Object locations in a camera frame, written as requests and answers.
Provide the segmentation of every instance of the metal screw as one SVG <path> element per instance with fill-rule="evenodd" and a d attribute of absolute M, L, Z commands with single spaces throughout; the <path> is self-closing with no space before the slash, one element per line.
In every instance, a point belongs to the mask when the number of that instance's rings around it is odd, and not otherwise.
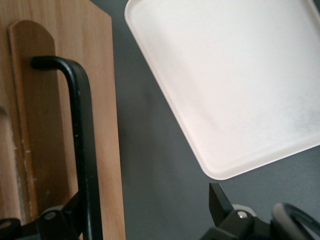
<path fill-rule="evenodd" d="M 56 213 L 54 211 L 51 211 L 44 216 L 44 219 L 50 220 L 50 219 L 53 219 L 55 216 L 56 216 Z"/>
<path fill-rule="evenodd" d="M 237 213 L 241 219 L 246 219 L 248 217 L 248 214 L 245 211 L 238 211 Z"/>
<path fill-rule="evenodd" d="M 5 221 L 4 223 L 2 223 L 0 225 L 0 229 L 5 229 L 7 227 L 9 227 L 11 225 L 11 222 L 8 220 L 8 221 Z"/>

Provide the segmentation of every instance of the gray table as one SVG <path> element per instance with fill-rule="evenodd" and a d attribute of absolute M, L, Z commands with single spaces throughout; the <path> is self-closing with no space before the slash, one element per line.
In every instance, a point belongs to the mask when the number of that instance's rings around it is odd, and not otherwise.
<path fill-rule="evenodd" d="M 208 197 L 216 181 L 200 169 L 128 29 L 128 0 L 91 1 L 113 22 L 126 238 L 197 240 L 213 225 Z M 279 202 L 320 221 L 319 160 L 314 147 L 220 183 L 232 203 L 251 207 L 264 221 Z"/>

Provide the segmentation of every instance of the white plastic tray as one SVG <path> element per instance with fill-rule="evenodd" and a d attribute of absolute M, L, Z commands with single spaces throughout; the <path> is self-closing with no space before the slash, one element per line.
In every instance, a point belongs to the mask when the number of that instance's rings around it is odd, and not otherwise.
<path fill-rule="evenodd" d="M 320 144 L 313 1 L 130 0 L 125 19 L 209 177 Z"/>

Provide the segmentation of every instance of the black clamp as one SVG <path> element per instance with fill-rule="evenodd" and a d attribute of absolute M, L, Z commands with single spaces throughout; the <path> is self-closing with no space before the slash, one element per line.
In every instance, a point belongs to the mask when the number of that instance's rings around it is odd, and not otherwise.
<path fill-rule="evenodd" d="M 235 209 L 218 183 L 210 184 L 209 209 L 216 227 L 201 240 L 313 240 L 305 227 L 320 237 L 320 224 L 297 207 L 278 203 L 265 223 L 248 207 Z"/>

